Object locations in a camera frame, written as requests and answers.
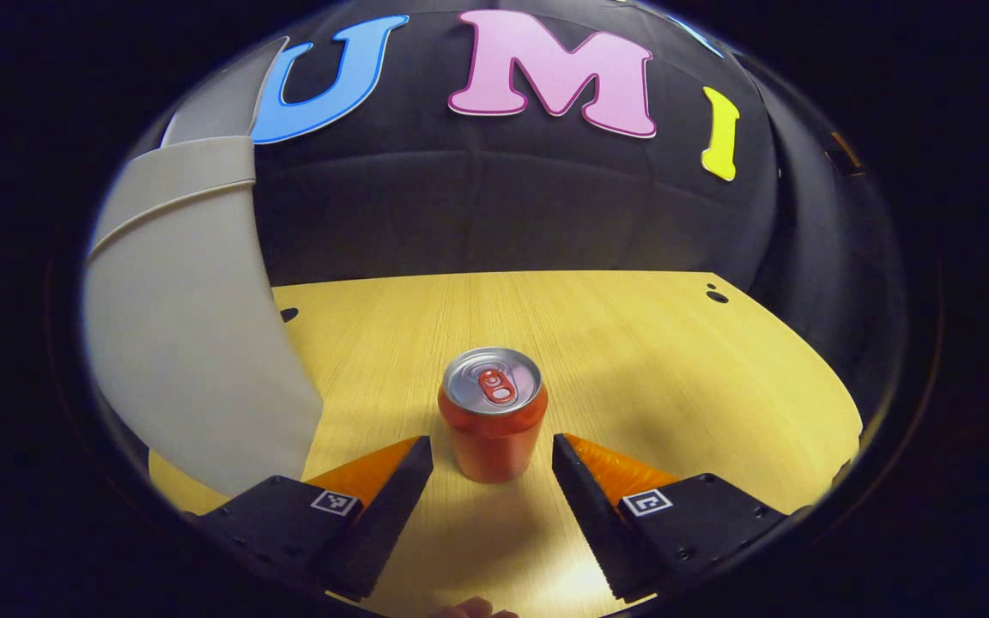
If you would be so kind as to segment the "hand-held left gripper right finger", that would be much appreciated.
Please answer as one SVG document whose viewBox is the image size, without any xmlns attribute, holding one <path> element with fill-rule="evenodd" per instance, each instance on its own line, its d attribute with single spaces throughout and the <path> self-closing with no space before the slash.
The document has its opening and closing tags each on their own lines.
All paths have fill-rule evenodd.
<svg viewBox="0 0 989 618">
<path fill-rule="evenodd" d="M 719 475 L 679 480 L 567 432 L 552 470 L 613 597 L 683 593 L 745 559 L 786 515 Z"/>
</svg>

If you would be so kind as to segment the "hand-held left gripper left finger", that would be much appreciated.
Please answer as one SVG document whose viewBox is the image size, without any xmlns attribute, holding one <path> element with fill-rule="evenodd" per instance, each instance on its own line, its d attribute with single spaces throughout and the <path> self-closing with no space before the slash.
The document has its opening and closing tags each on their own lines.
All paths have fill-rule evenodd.
<svg viewBox="0 0 989 618">
<path fill-rule="evenodd" d="M 416 435 L 310 480 L 272 475 L 190 520 L 260 578 L 360 602 L 433 470 L 431 441 Z"/>
</svg>

